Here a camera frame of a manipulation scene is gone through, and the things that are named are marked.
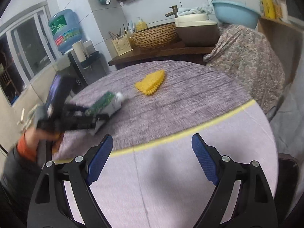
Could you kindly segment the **left hand orange sleeve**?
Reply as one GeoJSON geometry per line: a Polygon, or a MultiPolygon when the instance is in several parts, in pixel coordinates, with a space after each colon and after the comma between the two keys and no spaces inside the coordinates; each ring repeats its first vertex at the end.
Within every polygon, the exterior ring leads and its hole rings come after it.
{"type": "Polygon", "coordinates": [[[30,127],[20,138],[17,150],[24,157],[33,158],[37,155],[39,141],[47,140],[54,143],[51,151],[52,153],[56,153],[60,148],[63,137],[63,133],[50,133],[42,129],[30,127]]]}

